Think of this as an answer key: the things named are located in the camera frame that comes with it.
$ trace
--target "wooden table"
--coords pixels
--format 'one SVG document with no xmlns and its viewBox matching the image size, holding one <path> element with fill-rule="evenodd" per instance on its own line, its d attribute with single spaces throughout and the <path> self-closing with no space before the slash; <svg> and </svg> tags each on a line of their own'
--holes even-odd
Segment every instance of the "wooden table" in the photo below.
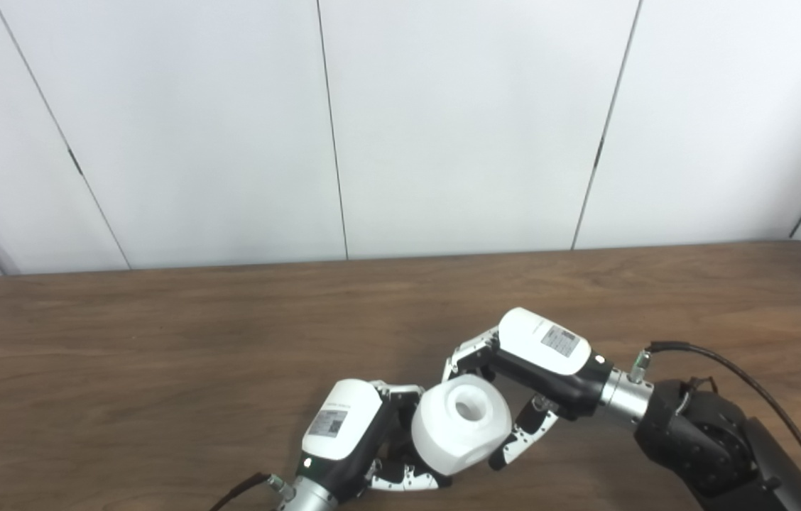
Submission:
<svg viewBox="0 0 801 511">
<path fill-rule="evenodd" d="M 460 342 L 516 305 L 628 368 L 651 339 L 711 347 L 801 427 L 801 243 L 0 278 L 0 510 L 205 511 L 256 470 L 291 476 L 342 378 L 435 385 Z M 654 356 L 648 378 L 714 375 L 801 453 L 750 389 L 706 359 Z M 515 412 L 528 392 L 500 382 Z M 228 508 L 268 509 L 257 489 Z M 365 495 L 346 509 L 695 509 L 630 434 L 558 424 L 501 473 Z"/>
</svg>

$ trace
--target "metal connector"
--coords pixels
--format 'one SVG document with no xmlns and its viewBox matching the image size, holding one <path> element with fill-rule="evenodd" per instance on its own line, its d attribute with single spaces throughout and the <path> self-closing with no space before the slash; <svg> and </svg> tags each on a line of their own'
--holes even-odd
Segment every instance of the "metal connector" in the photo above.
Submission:
<svg viewBox="0 0 801 511">
<path fill-rule="evenodd" d="M 647 368 L 649 367 L 650 352 L 641 349 L 641 352 L 637 355 L 637 359 L 634 360 L 634 367 L 631 368 L 631 372 L 628 374 L 628 381 L 634 384 L 642 382 L 643 376 L 647 374 Z"/>
<path fill-rule="evenodd" d="M 277 475 L 274 475 L 274 473 L 268 477 L 267 483 L 271 489 L 280 495 L 280 498 L 283 498 L 284 502 L 290 502 L 296 497 L 296 488 L 291 486 L 287 481 L 279 478 Z"/>
</svg>

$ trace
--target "barcode label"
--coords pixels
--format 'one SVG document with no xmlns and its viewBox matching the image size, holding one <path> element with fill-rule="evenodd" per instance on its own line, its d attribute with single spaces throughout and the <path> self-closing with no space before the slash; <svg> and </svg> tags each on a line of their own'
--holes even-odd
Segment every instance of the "barcode label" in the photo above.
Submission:
<svg viewBox="0 0 801 511">
<path fill-rule="evenodd" d="M 557 324 L 549 329 L 546 336 L 540 341 L 546 346 L 554 349 L 556 352 L 561 353 L 563 356 L 570 356 L 580 343 L 580 339 L 575 334 L 570 333 L 568 330 L 558 326 Z"/>
<path fill-rule="evenodd" d="M 336 439 L 345 418 L 347 418 L 345 410 L 320 410 L 319 414 L 315 415 L 312 426 L 309 426 L 309 434 L 330 436 L 332 439 Z"/>
</svg>

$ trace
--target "robotic hand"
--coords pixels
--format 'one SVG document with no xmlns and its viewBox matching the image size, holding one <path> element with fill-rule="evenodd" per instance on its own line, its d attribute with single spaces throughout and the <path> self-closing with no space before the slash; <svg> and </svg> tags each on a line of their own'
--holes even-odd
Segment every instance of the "robotic hand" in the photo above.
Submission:
<svg viewBox="0 0 801 511">
<path fill-rule="evenodd" d="M 583 337 L 515 308 L 498 327 L 460 345 L 442 381 L 495 372 L 536 392 L 514 421 L 510 436 L 489 457 L 500 470 L 549 431 L 559 417 L 577 420 L 600 411 L 633 433 L 643 453 L 682 479 L 705 511 L 801 511 L 801 471 L 767 429 L 705 381 L 644 381 L 650 353 L 696 351 L 724 363 L 754 386 L 800 433 L 750 376 L 715 353 L 684 343 L 654 343 L 626 374 L 592 350 Z"/>
<path fill-rule="evenodd" d="M 278 511 L 333 511 L 339 504 L 361 497 L 368 488 L 397 492 L 446 488 L 452 479 L 429 469 L 411 449 L 409 439 L 389 444 L 387 457 L 378 457 L 392 433 L 410 431 L 421 395 L 419 385 L 339 381 L 303 436 L 293 484 L 256 473 L 233 488 L 212 511 L 262 482 L 280 494 Z"/>
</svg>

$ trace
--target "hole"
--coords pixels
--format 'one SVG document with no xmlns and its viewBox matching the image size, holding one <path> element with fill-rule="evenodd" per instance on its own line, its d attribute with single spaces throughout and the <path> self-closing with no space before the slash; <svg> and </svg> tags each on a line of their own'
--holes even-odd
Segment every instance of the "hole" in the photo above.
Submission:
<svg viewBox="0 0 801 511">
<path fill-rule="evenodd" d="M 489 411 L 485 392 L 473 385 L 460 385 L 455 389 L 454 409 L 465 420 L 477 422 Z"/>
</svg>

